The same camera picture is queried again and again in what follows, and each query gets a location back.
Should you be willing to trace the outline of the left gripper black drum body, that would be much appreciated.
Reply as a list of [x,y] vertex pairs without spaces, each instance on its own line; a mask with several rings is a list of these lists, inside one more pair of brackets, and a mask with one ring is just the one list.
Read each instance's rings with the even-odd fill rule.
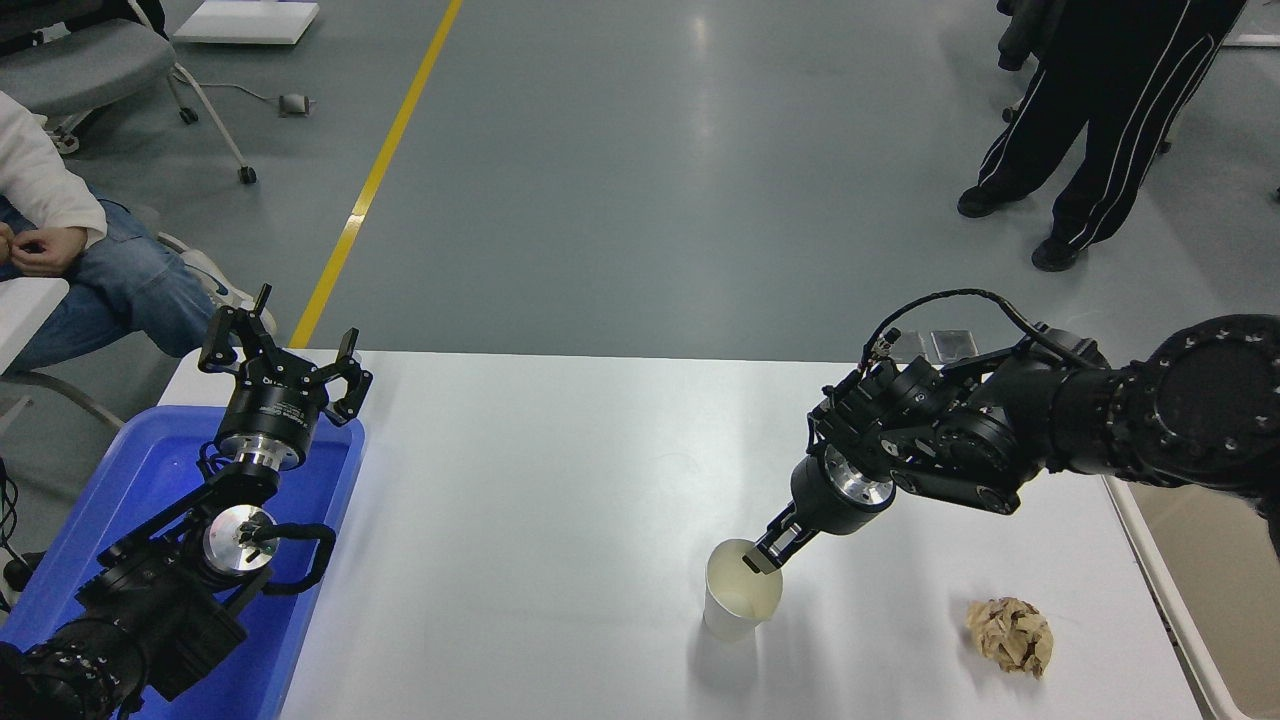
[[306,454],[328,402],[323,387],[275,380],[264,370],[243,365],[236,373],[236,388],[219,425],[216,445],[221,452],[233,454],[243,438],[261,436],[294,454]]

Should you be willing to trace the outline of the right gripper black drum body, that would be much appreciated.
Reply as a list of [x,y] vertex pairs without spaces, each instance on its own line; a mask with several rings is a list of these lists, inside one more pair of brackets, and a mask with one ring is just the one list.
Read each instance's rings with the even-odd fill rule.
[[792,470],[795,521],[806,530],[850,536],[895,501],[895,483],[858,470],[841,452],[808,455]]

